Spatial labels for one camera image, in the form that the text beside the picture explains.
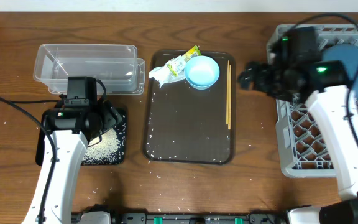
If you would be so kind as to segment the dark blue plate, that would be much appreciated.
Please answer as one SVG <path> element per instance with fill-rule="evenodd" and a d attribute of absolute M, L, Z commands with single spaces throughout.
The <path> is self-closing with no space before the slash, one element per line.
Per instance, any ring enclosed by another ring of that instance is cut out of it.
<path fill-rule="evenodd" d="M 350 44 L 340 44 L 323 52 L 323 61 L 338 60 L 344 65 L 346 73 L 353 81 L 358 68 L 358 47 Z M 354 84 L 354 96 L 358 100 L 358 77 Z"/>

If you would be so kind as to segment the light blue small bowl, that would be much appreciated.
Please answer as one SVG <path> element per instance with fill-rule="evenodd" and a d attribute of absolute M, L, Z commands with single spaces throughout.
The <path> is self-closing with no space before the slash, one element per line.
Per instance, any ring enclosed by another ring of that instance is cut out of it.
<path fill-rule="evenodd" d="M 187 62 L 184 73 L 190 86 L 197 90 L 206 90 L 217 82 L 220 68 L 211 57 L 200 55 Z"/>

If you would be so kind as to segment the brown serving tray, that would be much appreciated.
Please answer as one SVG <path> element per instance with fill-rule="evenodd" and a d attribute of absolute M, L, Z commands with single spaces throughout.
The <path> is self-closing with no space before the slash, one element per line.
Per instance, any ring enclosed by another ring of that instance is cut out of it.
<path fill-rule="evenodd" d="M 217 82 L 196 90 L 186 80 L 160 85 L 150 78 L 142 151 L 153 161 L 223 165 L 235 152 L 235 115 L 226 123 L 227 66 L 234 57 L 203 52 L 220 68 Z"/>

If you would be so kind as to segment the pile of white rice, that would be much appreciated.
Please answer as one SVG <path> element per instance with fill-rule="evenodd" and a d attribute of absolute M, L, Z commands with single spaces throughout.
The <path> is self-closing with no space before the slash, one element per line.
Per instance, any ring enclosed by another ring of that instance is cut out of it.
<path fill-rule="evenodd" d="M 122 121 L 101 137 L 90 142 L 81 162 L 83 166 L 118 165 L 124 161 L 126 122 Z"/>

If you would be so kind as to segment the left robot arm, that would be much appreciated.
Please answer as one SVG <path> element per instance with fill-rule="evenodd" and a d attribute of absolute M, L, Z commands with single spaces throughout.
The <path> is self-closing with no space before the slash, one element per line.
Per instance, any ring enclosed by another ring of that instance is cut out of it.
<path fill-rule="evenodd" d="M 90 141 L 122 122 L 101 80 L 70 77 L 62 106 L 47 110 L 40 122 L 44 147 L 34 197 L 24 223 L 71 223 L 78 172 Z"/>

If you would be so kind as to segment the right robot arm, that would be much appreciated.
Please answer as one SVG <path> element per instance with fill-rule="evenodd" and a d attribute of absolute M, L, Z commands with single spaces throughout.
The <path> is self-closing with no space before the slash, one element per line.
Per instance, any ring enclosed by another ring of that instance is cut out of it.
<path fill-rule="evenodd" d="M 325 207 L 293 208 L 288 223 L 358 223 L 358 47 L 321 51 L 315 27 L 293 26 L 270 51 L 270 63 L 248 63 L 238 81 L 282 101 L 299 97 L 318 125 L 341 198 Z"/>

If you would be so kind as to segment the grey dishwasher rack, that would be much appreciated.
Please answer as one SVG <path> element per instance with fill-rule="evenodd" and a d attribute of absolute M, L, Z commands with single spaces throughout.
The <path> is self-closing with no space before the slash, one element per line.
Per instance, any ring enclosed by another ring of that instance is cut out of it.
<path fill-rule="evenodd" d="M 272 63 L 271 46 L 292 24 L 281 24 L 267 42 L 267 60 Z M 352 24 L 313 24 L 318 32 L 318 49 L 326 50 L 338 44 L 358 46 L 358 31 Z M 277 134 L 280 167 L 290 178 L 335 177 L 333 163 L 323 137 L 305 105 L 298 96 L 292 101 L 276 100 Z"/>

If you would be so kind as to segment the wooden chopstick right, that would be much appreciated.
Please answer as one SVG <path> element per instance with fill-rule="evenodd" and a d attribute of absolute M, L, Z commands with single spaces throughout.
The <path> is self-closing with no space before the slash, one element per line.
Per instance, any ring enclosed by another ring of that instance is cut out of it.
<path fill-rule="evenodd" d="M 228 74 L 228 84 L 229 84 L 229 94 L 228 94 L 228 110 L 229 110 L 229 114 L 228 114 L 228 129 L 231 130 L 231 65 L 229 64 L 229 74 Z"/>

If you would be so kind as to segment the wooden chopstick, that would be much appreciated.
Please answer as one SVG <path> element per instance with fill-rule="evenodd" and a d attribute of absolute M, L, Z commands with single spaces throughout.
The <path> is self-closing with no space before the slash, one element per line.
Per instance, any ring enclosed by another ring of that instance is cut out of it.
<path fill-rule="evenodd" d="M 228 94 L 228 110 L 229 110 L 229 114 L 228 114 L 228 129 L 231 130 L 231 65 L 229 64 L 229 74 L 228 74 L 228 84 L 229 84 L 229 94 Z"/>
<path fill-rule="evenodd" d="M 230 61 L 227 61 L 227 75 L 226 75 L 226 124 L 229 124 L 229 71 Z"/>

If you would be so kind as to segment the wooden chopstick left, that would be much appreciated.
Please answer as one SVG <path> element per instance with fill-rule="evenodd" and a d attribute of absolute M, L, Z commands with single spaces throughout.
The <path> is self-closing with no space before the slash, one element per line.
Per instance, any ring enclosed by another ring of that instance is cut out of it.
<path fill-rule="evenodd" d="M 226 75 L 226 124 L 229 124 L 229 71 L 230 61 L 227 61 L 227 75 Z"/>

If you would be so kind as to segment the crumpled white green wrapper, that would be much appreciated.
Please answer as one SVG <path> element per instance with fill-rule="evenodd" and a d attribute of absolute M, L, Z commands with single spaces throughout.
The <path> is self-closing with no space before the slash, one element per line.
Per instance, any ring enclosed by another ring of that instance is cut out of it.
<path fill-rule="evenodd" d="M 197 45 L 193 46 L 185 54 L 170 59 L 164 66 L 155 67 L 149 72 L 149 78 L 159 82 L 160 87 L 167 83 L 175 83 L 185 79 L 185 66 L 195 57 L 201 55 Z"/>

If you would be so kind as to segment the clear plastic bin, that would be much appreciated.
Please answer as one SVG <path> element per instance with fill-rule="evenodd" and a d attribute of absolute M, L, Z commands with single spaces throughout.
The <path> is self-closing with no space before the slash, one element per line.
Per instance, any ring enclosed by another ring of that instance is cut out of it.
<path fill-rule="evenodd" d="M 137 47 L 119 44 L 43 44 L 35 59 L 33 78 L 53 94 L 67 91 L 68 78 L 101 80 L 110 95 L 135 93 L 140 65 Z"/>

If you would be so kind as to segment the black plastic tray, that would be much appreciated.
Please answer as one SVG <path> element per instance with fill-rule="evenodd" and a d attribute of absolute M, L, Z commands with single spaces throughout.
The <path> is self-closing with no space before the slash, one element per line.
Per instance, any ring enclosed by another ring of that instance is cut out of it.
<path fill-rule="evenodd" d="M 111 105 L 96 108 L 53 108 L 42 115 L 42 124 L 49 134 L 69 130 L 83 133 L 88 149 L 83 166 L 117 165 L 124 160 L 126 112 Z"/>

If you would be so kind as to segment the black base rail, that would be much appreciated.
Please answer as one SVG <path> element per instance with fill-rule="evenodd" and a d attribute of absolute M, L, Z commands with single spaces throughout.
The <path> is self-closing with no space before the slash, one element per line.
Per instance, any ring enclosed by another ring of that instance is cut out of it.
<path fill-rule="evenodd" d="M 281 213 L 254 210 L 246 214 L 230 213 L 149 213 L 136 210 L 119 213 L 105 205 L 93 205 L 82 212 L 71 214 L 72 223 L 117 223 L 117 224 L 286 224 Z"/>

